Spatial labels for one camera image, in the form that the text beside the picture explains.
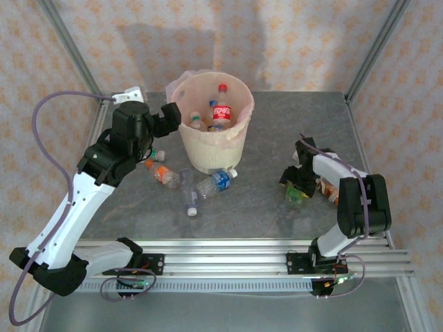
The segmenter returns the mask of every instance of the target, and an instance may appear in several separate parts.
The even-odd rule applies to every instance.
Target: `trash bin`
[[[207,114],[209,101],[217,99],[220,84],[228,86],[233,126],[221,132],[201,132],[190,128],[191,112]],[[166,87],[166,94],[168,102],[176,102],[180,109],[179,131],[192,165],[206,174],[237,166],[254,108],[254,98],[245,83],[225,73],[186,71]]]

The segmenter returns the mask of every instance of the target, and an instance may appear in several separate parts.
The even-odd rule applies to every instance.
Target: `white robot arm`
[[[176,131],[181,123],[175,103],[161,108],[163,118],[158,114],[152,116],[137,86],[113,98],[119,107],[114,111],[112,128],[105,130],[97,143],[87,148],[78,163],[78,172],[73,177],[72,201],[68,202],[67,194],[35,240],[26,248],[15,248],[10,255],[10,260],[24,269],[38,252],[29,273],[42,286],[61,296],[71,294],[85,277],[128,267],[142,255],[141,248],[127,238],[95,249],[74,251],[74,248],[97,209],[152,148],[154,137]],[[67,204],[71,208],[63,224],[44,248],[39,248]]]
[[[288,167],[280,183],[290,181],[295,188],[312,197],[316,179],[321,176],[338,188],[339,194],[338,223],[329,232],[313,240],[308,252],[312,266],[336,264],[342,250],[362,237],[365,231],[372,235],[390,228],[388,193],[381,175],[369,175],[346,163],[338,163],[337,154],[331,149],[317,149],[313,138],[299,140],[294,156],[299,165]],[[368,230],[365,229],[362,191],[357,176],[363,181],[367,197]]]

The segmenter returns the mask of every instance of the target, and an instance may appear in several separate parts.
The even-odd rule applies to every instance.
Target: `plastic bottle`
[[[146,160],[145,165],[151,174],[155,176],[157,181],[161,182],[166,187],[171,189],[180,187],[180,176],[166,166],[156,163],[152,159]]]
[[[197,214],[197,191],[194,183],[194,172],[190,168],[183,169],[180,173],[181,194],[188,216]]]
[[[214,118],[214,106],[217,105],[216,100],[210,100],[209,101],[209,111],[208,115],[205,118],[205,123],[208,125],[208,127],[213,125],[213,118]]]
[[[152,153],[150,158],[155,161],[164,161],[166,157],[166,152],[163,150],[154,150],[152,149]]]
[[[222,124],[212,124],[208,127],[208,131],[214,132],[214,131],[223,131],[225,130],[224,125]]]
[[[217,98],[217,106],[214,106],[214,125],[223,126],[223,130],[230,128],[230,106],[228,105],[228,97],[226,92],[228,86],[226,84],[219,85],[219,95]]]
[[[189,127],[194,128],[196,130],[200,130],[200,131],[207,131],[208,130],[206,123],[201,121],[200,112],[192,112],[190,114],[190,117],[191,117],[191,124],[189,125]]]
[[[236,177],[237,171],[233,168],[227,172],[218,171],[206,180],[197,183],[197,192],[204,199],[214,196],[216,193],[229,187],[232,179]]]

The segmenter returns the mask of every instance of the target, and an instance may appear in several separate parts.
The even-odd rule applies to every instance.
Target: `patterned wall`
[[[254,91],[346,91],[395,0],[55,3],[104,91],[163,91],[202,68]]]
[[[352,110],[373,172],[386,176],[392,231],[443,331],[443,6],[411,1]]]
[[[19,269],[8,255],[33,240],[66,193],[62,177],[34,142],[30,117],[45,95],[87,88],[37,1],[3,0],[0,18],[0,330],[16,331],[9,323],[8,305]],[[40,113],[44,144],[71,173],[84,150],[95,110],[93,100],[61,97]],[[23,297],[34,284],[27,278]],[[17,305],[19,319],[27,300]]]

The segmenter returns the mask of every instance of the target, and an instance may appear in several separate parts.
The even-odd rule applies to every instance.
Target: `wire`
[[[151,262],[150,262],[150,261],[147,261],[147,263],[146,263],[145,265],[143,265],[141,268],[147,268],[150,264],[151,264]],[[137,274],[137,275],[139,275],[140,272],[132,271],[132,274]]]
[[[334,270],[335,270],[335,273],[334,273],[334,282],[336,281],[336,278],[337,278],[338,268],[347,268],[347,266],[346,266],[346,265],[340,265],[340,264],[336,264],[336,265],[334,265]]]
[[[361,190],[361,197],[362,197],[362,201],[363,201],[363,220],[365,223],[365,230],[364,230],[364,235],[362,237],[357,237],[353,242],[349,243],[346,247],[342,248],[338,254],[337,257],[339,259],[344,258],[342,256],[342,254],[348,250],[349,248],[351,248],[353,245],[355,245],[357,242],[359,242],[360,240],[364,240],[367,239],[369,237],[369,212],[368,212],[368,197],[366,196],[366,189],[365,189],[365,184],[363,183],[363,179],[361,178],[361,175],[356,171],[355,168],[353,168],[353,166],[351,166],[350,164],[348,164],[347,162],[345,162],[344,160],[341,160],[340,158],[336,158],[331,156],[330,154],[327,154],[319,149],[317,149],[316,147],[313,147],[312,145],[310,145],[309,143],[307,143],[305,141],[305,136],[303,134],[300,133],[300,142],[310,148],[311,150],[315,151],[317,154],[320,154],[321,156],[324,156],[326,158],[329,158],[331,160],[334,160],[335,162],[337,162],[338,164],[344,166],[346,169],[348,169],[351,173],[353,173],[360,185],[360,190]],[[358,259],[361,263],[361,267],[363,269],[363,272],[361,273],[361,279],[360,282],[357,284],[357,286],[355,286],[352,290],[349,290],[346,293],[343,294],[338,294],[338,295],[330,295],[330,296],[324,296],[324,298],[328,298],[328,297],[341,297],[341,296],[345,296],[345,295],[349,295],[351,293],[353,293],[354,291],[356,291],[357,289],[360,288],[360,286],[362,285],[364,279],[365,279],[365,271],[366,271],[366,265],[365,262],[362,260],[362,258],[360,258],[357,255],[348,255],[347,257],[354,257],[356,259]]]
[[[317,296],[317,298],[322,297],[322,298],[325,298],[325,299],[329,299],[331,297],[346,296],[346,295],[349,295],[349,294],[355,292],[363,284],[363,281],[365,280],[365,274],[366,274],[366,264],[365,264],[365,262],[362,260],[362,258],[360,258],[360,256],[357,256],[357,255],[348,255],[347,257],[353,257],[353,258],[358,259],[360,261],[360,264],[361,264],[361,267],[362,267],[362,271],[361,271],[361,278],[360,278],[360,281],[358,282],[358,284],[353,289],[351,289],[348,292],[345,292],[343,294]]]
[[[38,256],[40,255],[40,253],[42,252],[42,250],[44,249],[44,247],[46,246],[46,244],[48,244],[48,242],[54,237],[54,235],[57,233],[57,231],[59,230],[59,228],[62,226],[63,222],[65,221],[69,210],[71,209],[71,202],[73,200],[73,185],[71,182],[71,177],[69,176],[68,172],[63,168],[63,166],[61,166],[49,153],[48,150],[46,150],[46,148],[44,147],[42,140],[40,139],[38,130],[37,130],[37,115],[39,113],[39,110],[41,109],[41,107],[48,102],[50,99],[54,98],[54,97],[58,97],[61,95],[82,95],[85,97],[90,97],[90,98],[95,98],[95,99],[100,99],[100,100],[109,100],[109,101],[115,101],[115,98],[112,97],[107,97],[104,95],[97,95],[95,93],[87,93],[87,92],[82,92],[82,91],[58,91],[55,93],[52,93],[50,95],[47,95],[45,98],[43,98],[42,100],[40,100],[40,102],[35,106],[34,111],[33,111],[33,116],[32,116],[32,128],[33,128],[33,135],[35,138],[35,142],[37,143],[37,146],[40,148],[40,151],[42,151],[43,155],[60,171],[60,173],[62,173],[63,177],[66,180],[66,184],[68,186],[68,201],[66,206],[64,207],[63,213],[60,216],[59,220],[57,221],[57,223],[54,225],[53,229],[46,235],[46,237],[43,239],[43,241],[38,245],[37,250],[34,252],[34,254],[32,255],[32,257],[28,260],[28,263],[26,263],[24,269],[22,270],[19,279],[17,280],[17,283],[14,287],[14,290],[12,291],[12,295],[11,295],[11,300],[9,302],[9,320],[11,322],[12,325],[14,326],[21,326],[24,324],[29,323],[31,320],[33,320],[35,317],[37,317],[50,303],[51,301],[54,299],[54,297],[56,296],[55,293],[51,293],[49,295],[49,298],[42,304],[42,306],[40,308],[38,308],[31,316],[29,316],[28,318],[26,318],[25,320],[22,321],[18,321],[17,318],[15,317],[15,302],[17,301],[17,296],[18,293],[20,291],[21,285],[23,284],[23,281],[26,277],[26,275],[28,274],[32,264],[35,262],[35,260],[38,258]],[[147,158],[149,158],[150,154],[152,153],[152,146],[150,146],[150,153],[147,155]],[[117,271],[138,271],[138,272],[145,272],[148,274],[151,274],[154,276],[154,282],[143,292],[140,292],[137,296],[140,295],[144,295],[146,294],[147,291],[149,291],[153,285],[156,283],[156,275],[151,271],[151,270],[145,270],[145,269],[137,269],[137,268],[118,268],[116,269]],[[100,295],[104,298],[104,295],[102,295],[102,288],[103,285],[105,284],[106,281],[109,281],[110,279],[113,278],[109,278],[106,279],[103,284],[100,287]]]
[[[157,276],[155,275],[155,273],[153,273],[151,270],[146,270],[144,268],[115,268],[114,269],[116,272],[119,271],[127,271],[127,272],[132,272],[132,271],[137,271],[137,272],[144,272],[144,273],[148,273],[151,276],[154,277],[154,281],[142,292],[140,292],[137,295],[132,294],[131,295],[131,299],[134,299],[135,297],[141,296],[146,294],[147,292],[149,292],[151,290],[152,287],[154,287],[155,283],[157,282]],[[120,302],[120,301],[125,301],[126,297],[119,297],[119,298],[115,298],[112,299],[109,296],[105,295],[105,292],[103,292],[103,287],[105,287],[105,284],[107,282],[110,282],[111,280],[116,280],[116,281],[123,281],[123,282],[137,282],[139,279],[137,278],[122,278],[122,277],[110,277],[106,280],[103,281],[103,283],[100,285],[100,296],[102,297],[102,299],[108,301],[108,302]]]

